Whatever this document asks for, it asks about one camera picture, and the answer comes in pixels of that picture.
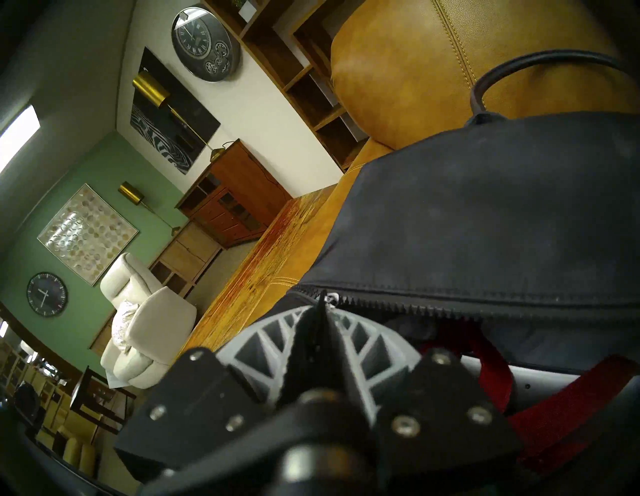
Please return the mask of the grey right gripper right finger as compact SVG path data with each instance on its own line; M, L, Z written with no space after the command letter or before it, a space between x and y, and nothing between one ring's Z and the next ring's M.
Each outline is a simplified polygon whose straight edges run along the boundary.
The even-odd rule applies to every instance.
M522 443L449 350L420 353L395 331L326 306L347 398L376 444L378 481L495 481Z

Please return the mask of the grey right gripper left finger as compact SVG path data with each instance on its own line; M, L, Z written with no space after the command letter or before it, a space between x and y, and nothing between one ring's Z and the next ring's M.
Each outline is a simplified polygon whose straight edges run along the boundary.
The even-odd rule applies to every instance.
M135 479L319 478L313 466L328 452L328 305L276 309L216 352L186 351L153 388L115 445Z

